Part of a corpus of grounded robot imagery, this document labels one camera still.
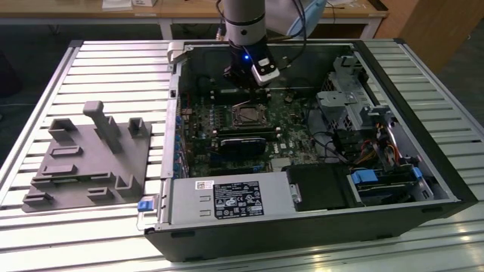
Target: floor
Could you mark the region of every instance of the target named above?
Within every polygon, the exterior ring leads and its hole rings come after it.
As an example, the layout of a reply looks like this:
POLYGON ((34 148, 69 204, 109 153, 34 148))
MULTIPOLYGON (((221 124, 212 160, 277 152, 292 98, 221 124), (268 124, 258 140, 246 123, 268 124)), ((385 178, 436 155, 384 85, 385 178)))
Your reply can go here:
MULTIPOLYGON (((173 26, 174 39, 209 39, 214 25, 173 26)), ((70 25, 53 35, 45 25, 0 26, 0 51, 8 57, 24 88, 0 98, 0 164, 20 134, 70 40, 156 40, 156 25, 70 25)), ((476 27, 437 75, 477 120, 484 124, 484 21, 476 27)))

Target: blue latch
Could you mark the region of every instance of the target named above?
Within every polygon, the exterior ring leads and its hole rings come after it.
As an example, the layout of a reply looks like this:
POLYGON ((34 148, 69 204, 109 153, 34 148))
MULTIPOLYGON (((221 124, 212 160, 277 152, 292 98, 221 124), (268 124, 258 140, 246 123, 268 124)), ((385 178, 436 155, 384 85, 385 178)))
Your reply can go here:
POLYGON ((376 177, 373 170, 357 170, 353 174, 350 174, 350 179, 354 184, 360 182, 376 182, 378 178, 376 177))
POLYGON ((418 167, 413 167, 412 168, 412 172, 413 172, 414 177, 417 178, 417 180, 420 180, 424 177, 424 175, 421 174, 421 171, 420 171, 418 167))
POLYGON ((141 200, 140 202, 137 202, 137 211, 140 213, 142 213, 145 211, 152 211, 153 210, 153 204, 154 204, 153 200, 141 200))

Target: blue clip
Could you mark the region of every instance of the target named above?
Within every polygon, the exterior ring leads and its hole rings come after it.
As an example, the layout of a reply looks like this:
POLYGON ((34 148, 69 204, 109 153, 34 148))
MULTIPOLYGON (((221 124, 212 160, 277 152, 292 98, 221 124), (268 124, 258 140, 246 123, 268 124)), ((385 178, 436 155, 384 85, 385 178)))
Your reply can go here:
POLYGON ((350 178, 354 184, 358 184, 360 182, 378 181, 373 170, 357 170, 353 174, 350 174, 350 178))
POLYGON ((421 174, 421 171, 420 171, 418 167, 413 167, 412 168, 412 172, 413 172, 414 177, 417 178, 417 180, 420 180, 424 177, 424 175, 421 174))
POLYGON ((261 165, 256 165, 256 166, 253 166, 253 168, 252 168, 252 172, 253 173, 258 173, 258 171, 262 169, 262 166, 261 165))
POLYGON ((153 200, 141 200, 137 202, 137 211, 140 213, 153 210, 153 200))

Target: paper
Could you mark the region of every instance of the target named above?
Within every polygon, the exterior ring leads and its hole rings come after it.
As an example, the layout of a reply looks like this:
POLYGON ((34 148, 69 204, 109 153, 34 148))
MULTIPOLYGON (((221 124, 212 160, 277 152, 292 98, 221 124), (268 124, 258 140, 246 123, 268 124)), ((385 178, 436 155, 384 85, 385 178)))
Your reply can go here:
POLYGON ((133 0, 134 6, 152 7, 154 6, 156 0, 133 0))
POLYGON ((328 0, 328 3, 332 4, 333 6, 350 4, 353 2, 356 2, 356 0, 328 0))
POLYGON ((130 0, 102 0, 102 11, 132 10, 130 0))

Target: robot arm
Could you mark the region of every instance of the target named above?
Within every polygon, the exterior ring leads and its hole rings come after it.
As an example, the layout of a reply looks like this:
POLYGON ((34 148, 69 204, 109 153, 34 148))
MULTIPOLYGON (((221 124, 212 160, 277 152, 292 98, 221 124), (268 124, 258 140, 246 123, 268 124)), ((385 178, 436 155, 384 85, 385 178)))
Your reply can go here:
POLYGON ((301 33, 305 21, 308 35, 317 24, 325 0, 222 0, 222 4, 232 54, 224 77, 238 88, 253 90, 280 76, 266 46, 266 22, 270 30, 293 37, 301 33), (297 11, 296 3, 300 3, 301 11, 297 11), (309 20, 302 20, 300 12, 309 20))
POLYGON ((232 64, 224 77, 240 88, 254 89, 278 77, 266 46, 264 0, 222 0, 232 64))

